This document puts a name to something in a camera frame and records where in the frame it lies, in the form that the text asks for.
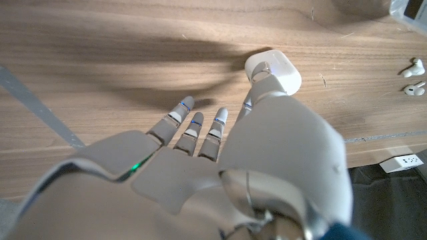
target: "power strip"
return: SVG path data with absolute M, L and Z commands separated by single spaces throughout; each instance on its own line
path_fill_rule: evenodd
M 380 166 L 386 173 L 392 173 L 395 171 L 411 169 L 421 164 L 424 164 L 421 159 L 417 155 L 411 154 L 385 160 L 380 163 Z

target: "gray robotic arm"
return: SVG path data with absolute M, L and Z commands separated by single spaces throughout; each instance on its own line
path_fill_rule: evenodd
M 250 57 L 252 88 L 224 149 L 220 109 L 197 157 L 186 97 L 147 133 L 128 131 L 70 156 L 36 184 L 9 239 L 319 239 L 350 224 L 342 137 L 290 97 L 301 85 L 280 51 Z

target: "white earbud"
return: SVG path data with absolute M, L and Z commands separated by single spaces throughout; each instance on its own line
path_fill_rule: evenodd
M 422 88 L 425 84 L 426 82 L 420 82 L 415 85 L 408 85 L 403 89 L 403 91 L 411 96 L 421 96 L 426 91 Z
M 414 64 L 412 67 L 404 70 L 402 72 L 403 77 L 410 77 L 410 76 L 418 76 L 422 75 L 426 72 L 424 69 L 424 66 L 422 65 L 421 59 L 414 59 Z

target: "wooden desk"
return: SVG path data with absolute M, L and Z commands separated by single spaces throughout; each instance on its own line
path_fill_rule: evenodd
M 368 165 L 427 148 L 427 95 L 401 92 L 426 77 L 398 75 L 427 59 L 427 38 L 386 2 L 6 0 L 0 65 L 88 145 L 148 130 L 186 95 L 206 125 L 227 107 L 227 135 L 250 88 L 245 60 L 279 49 L 303 78 L 294 97 L 353 141 L 349 167 Z M 4 89 L 0 113 L 0 197 L 18 201 L 74 150 Z

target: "robot finger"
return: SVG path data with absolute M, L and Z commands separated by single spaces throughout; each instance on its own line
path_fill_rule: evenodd
M 205 141 L 201 146 L 198 157 L 205 157 L 211 161 L 216 161 L 218 152 L 220 151 L 221 138 L 224 132 L 224 126 L 226 125 L 227 116 L 228 111 L 225 107 L 218 110 L 209 133 L 207 133 Z
M 186 97 L 170 113 L 156 123 L 147 134 L 158 139 L 162 146 L 166 146 L 172 140 L 172 137 L 193 106 L 194 98 L 190 96 Z
M 178 142 L 173 149 L 177 149 L 193 156 L 197 138 L 200 134 L 201 125 L 203 124 L 203 114 L 200 112 L 195 113 L 191 123 L 188 125 L 187 130 L 181 135 Z
M 251 111 L 252 111 L 252 102 L 251 102 L 250 94 L 248 93 L 246 95 L 245 101 L 242 104 L 242 108 L 240 109 L 238 119 L 236 120 L 236 122 L 238 122 L 240 119 L 244 118 Z

